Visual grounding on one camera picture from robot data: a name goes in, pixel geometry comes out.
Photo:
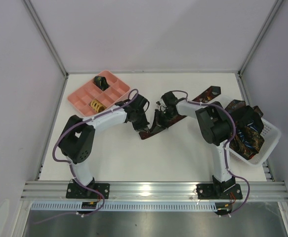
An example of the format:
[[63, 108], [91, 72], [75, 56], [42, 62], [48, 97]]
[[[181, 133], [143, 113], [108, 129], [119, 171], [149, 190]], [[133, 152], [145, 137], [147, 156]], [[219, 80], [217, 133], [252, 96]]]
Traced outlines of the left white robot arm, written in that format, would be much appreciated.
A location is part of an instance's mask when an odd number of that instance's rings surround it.
[[56, 162], [69, 164], [73, 175], [68, 184], [67, 198], [105, 198], [96, 188], [87, 159], [89, 158], [96, 135], [115, 126], [130, 122], [136, 132], [147, 131], [148, 121], [145, 106], [150, 102], [140, 94], [132, 99], [119, 101], [111, 108], [94, 116], [80, 118], [71, 116], [57, 140], [52, 156]]

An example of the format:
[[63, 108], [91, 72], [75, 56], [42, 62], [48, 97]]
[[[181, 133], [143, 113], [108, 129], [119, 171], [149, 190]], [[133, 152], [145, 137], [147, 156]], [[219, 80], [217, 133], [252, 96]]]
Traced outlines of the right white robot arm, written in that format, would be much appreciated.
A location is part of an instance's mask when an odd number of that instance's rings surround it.
[[228, 168], [229, 143], [236, 128], [232, 117], [219, 102], [211, 104], [178, 99], [172, 91], [165, 93], [157, 102], [156, 125], [168, 128], [179, 116], [197, 120], [203, 139], [211, 144], [214, 171], [212, 183], [197, 185], [199, 199], [228, 199], [236, 185], [235, 177]]

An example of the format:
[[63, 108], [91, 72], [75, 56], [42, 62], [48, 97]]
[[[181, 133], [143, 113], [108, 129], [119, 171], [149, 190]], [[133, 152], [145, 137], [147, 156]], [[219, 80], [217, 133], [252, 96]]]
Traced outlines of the dark red patterned tie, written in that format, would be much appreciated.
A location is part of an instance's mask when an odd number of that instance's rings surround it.
[[[175, 107], [176, 103], [183, 100], [183, 98], [178, 99], [175, 95], [174, 92], [179, 92], [179, 90], [173, 90], [165, 93], [161, 99], [157, 102], [158, 108], [159, 109], [161, 106], [164, 107], [170, 107], [173, 106]], [[221, 94], [221, 87], [219, 86], [210, 86], [208, 89], [206, 89], [203, 93], [201, 93], [199, 96], [194, 98], [192, 101], [193, 102], [201, 102], [201, 103], [208, 103], [209, 101], [215, 99]], [[155, 109], [154, 113], [154, 121], [151, 126], [151, 128], [148, 131], [140, 131], [139, 136], [142, 140], [148, 139], [154, 135], [157, 135], [158, 133], [168, 129], [171, 126], [158, 126], [157, 125], [157, 109]]]

